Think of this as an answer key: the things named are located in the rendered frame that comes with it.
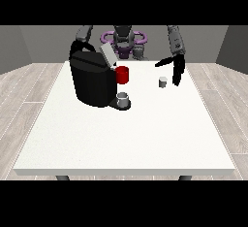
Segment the small grey cup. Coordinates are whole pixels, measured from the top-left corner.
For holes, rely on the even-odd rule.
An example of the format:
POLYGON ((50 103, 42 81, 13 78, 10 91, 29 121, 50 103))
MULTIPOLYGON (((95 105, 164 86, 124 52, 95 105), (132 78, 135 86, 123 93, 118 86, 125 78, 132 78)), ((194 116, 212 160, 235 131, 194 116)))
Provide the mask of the small grey cup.
POLYGON ((129 104, 129 96, 126 92, 119 92, 116 95, 117 106, 120 108, 125 108, 129 104))

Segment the black coffee machine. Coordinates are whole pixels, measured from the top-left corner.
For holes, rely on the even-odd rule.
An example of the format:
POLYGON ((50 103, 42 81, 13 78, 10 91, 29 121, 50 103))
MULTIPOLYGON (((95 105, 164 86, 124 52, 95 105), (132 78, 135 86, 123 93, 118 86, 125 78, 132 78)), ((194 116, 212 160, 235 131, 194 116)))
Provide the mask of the black coffee machine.
POLYGON ((116 68, 110 68, 100 52, 77 51, 70 59, 70 67, 77 98, 82 103, 97 108, 113 107, 120 111, 131 108, 117 106, 116 68))

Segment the red pod holder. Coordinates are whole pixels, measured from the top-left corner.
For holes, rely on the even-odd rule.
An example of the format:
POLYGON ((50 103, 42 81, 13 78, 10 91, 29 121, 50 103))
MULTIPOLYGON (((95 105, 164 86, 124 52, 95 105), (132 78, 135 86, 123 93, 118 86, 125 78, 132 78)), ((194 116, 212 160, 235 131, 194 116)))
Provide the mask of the red pod holder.
POLYGON ((116 82, 119 84, 125 84, 129 81, 129 68, 126 66, 118 66, 115 69, 116 82))

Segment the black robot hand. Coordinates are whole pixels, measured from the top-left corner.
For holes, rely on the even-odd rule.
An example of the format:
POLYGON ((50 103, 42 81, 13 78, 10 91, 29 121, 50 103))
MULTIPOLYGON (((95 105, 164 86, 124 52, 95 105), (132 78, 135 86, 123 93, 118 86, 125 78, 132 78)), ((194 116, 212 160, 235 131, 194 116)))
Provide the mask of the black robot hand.
POLYGON ((183 54, 177 54, 172 57, 164 58, 155 64, 156 67, 173 64, 172 83, 175 86, 179 86, 181 82, 181 76, 185 70, 185 57, 183 54))
POLYGON ((70 49, 70 53, 69 53, 69 58, 72 58, 72 55, 79 51, 79 50, 83 50, 83 49, 87 49, 89 51, 96 51, 95 48, 87 43, 87 42, 82 42, 79 40, 74 40, 71 44, 71 49, 70 49))

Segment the pale grey machine lid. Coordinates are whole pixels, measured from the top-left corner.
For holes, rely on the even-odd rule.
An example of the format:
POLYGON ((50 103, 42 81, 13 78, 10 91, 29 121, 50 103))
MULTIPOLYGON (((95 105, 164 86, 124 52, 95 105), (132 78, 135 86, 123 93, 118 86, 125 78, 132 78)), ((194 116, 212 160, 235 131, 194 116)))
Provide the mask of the pale grey machine lid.
POLYGON ((116 63, 117 56, 115 55, 110 43, 105 43, 101 45, 100 52, 104 56, 106 62, 110 67, 112 67, 116 63))

